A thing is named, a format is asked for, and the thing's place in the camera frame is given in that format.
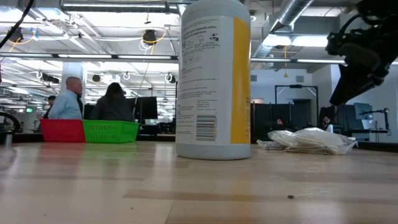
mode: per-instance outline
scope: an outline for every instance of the woman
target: woman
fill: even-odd
[[[109,85],[106,93],[95,105],[90,119],[106,121],[133,121],[133,105],[126,99],[118,83]]]

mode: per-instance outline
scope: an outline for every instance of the ceiling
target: ceiling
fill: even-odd
[[[80,2],[116,2],[112,0],[101,1],[80,1]],[[184,7],[184,3],[192,1],[170,1],[170,4],[178,3],[179,7]],[[266,17],[280,9],[282,1],[244,1],[245,6],[254,12],[256,20],[251,24],[251,43],[252,52],[262,43],[262,27]],[[323,20],[338,22],[338,16],[356,1],[347,0],[315,0],[303,14],[303,18],[313,18],[319,24],[311,24],[314,29],[322,26]],[[0,3],[0,39],[20,18],[21,11],[11,10],[11,7],[1,6]],[[27,16],[21,25],[21,32],[24,39],[21,41],[26,44],[14,45],[9,42],[1,52],[19,53],[52,53],[52,54],[131,54],[131,55],[178,55],[180,52],[180,16],[178,14],[166,13],[115,13],[115,12],[68,12],[60,15],[48,15],[42,11],[40,19]],[[306,26],[305,19],[297,22],[297,29],[301,32]],[[144,49],[142,46],[141,35],[147,29],[155,30],[158,41],[154,49]],[[322,47],[297,47],[288,46],[286,49],[274,48],[271,51],[274,58],[330,58]],[[164,75],[171,73],[178,79],[178,64],[176,63],[150,63],[144,81],[142,81],[147,63],[127,63],[127,62],[85,62],[84,66],[88,71],[87,96],[88,99],[95,100],[103,95],[104,89],[95,89],[96,86],[106,86],[106,83],[95,83],[92,81],[93,75],[119,75],[120,82],[124,86],[139,86],[143,83],[145,87],[139,93],[132,93],[142,96],[169,96],[175,97],[174,91],[150,91],[152,88],[175,88],[175,84],[165,81]],[[252,69],[263,68],[259,63],[252,64]],[[311,64],[288,64],[288,68],[311,69]],[[274,63],[268,69],[280,70],[285,68],[284,63]],[[62,62],[58,61],[39,61],[6,58],[2,62],[3,83],[17,85],[46,85],[38,78],[38,71],[48,73],[56,78],[62,74]],[[30,94],[43,98],[46,95],[54,94],[57,88],[30,88]],[[12,92],[3,90],[2,94],[11,95]]]

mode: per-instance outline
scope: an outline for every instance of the long hair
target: long hair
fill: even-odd
[[[124,96],[122,87],[118,83],[111,83],[106,90],[105,96],[107,98]]]

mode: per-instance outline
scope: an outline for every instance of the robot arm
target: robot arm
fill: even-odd
[[[339,65],[341,77],[330,98],[333,105],[344,104],[381,85],[398,57],[398,1],[362,0],[356,7],[358,15],[338,33],[328,36],[328,54],[344,56],[347,63]],[[346,33],[347,27],[358,18],[371,27]]]

